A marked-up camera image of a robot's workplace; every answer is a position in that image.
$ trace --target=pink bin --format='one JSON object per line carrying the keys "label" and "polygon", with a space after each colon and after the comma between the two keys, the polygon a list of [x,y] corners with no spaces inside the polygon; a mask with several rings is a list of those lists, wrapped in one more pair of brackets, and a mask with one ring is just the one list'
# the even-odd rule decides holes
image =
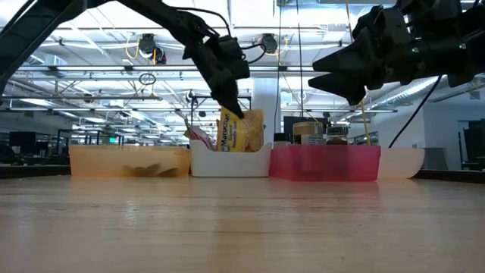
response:
{"label": "pink bin", "polygon": [[270,177],[293,181],[375,181],[380,146],[289,145],[271,151]]}

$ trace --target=yellow snack bag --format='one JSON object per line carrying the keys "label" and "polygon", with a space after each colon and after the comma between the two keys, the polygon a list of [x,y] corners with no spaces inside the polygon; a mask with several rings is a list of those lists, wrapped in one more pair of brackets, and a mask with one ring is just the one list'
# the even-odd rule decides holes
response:
{"label": "yellow snack bag", "polygon": [[261,110],[246,111],[244,119],[239,119],[224,107],[221,109],[221,121],[217,131],[218,152],[257,152],[263,144]]}

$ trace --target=jar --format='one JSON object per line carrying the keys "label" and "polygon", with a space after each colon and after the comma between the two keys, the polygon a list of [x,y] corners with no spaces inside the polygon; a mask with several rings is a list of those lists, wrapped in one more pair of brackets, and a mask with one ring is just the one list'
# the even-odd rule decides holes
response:
{"label": "jar", "polygon": [[306,121],[293,125],[293,144],[324,145],[324,125]]}
{"label": "jar", "polygon": [[348,134],[349,128],[347,126],[327,128],[327,145],[348,145]]}
{"label": "jar", "polygon": [[289,133],[275,133],[273,138],[273,149],[281,146],[290,145]]}

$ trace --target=food package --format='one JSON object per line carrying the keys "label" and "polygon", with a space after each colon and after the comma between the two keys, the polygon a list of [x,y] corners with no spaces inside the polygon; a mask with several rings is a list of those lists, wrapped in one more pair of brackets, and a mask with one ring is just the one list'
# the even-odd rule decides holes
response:
{"label": "food package", "polygon": [[215,150],[211,137],[203,129],[190,125],[187,119],[185,120],[185,125],[187,127],[187,131],[184,134],[185,137],[189,140],[201,140],[207,146],[207,149]]}
{"label": "food package", "polygon": [[264,144],[263,112],[249,110],[239,119],[231,111],[221,109],[217,130],[218,152],[257,152]]}

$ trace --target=desk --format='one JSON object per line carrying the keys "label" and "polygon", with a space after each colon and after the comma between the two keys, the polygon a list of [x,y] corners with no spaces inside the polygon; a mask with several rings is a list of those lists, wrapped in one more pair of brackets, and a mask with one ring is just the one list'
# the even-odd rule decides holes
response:
{"label": "desk", "polygon": [[480,272],[485,186],[0,180],[0,272]]}

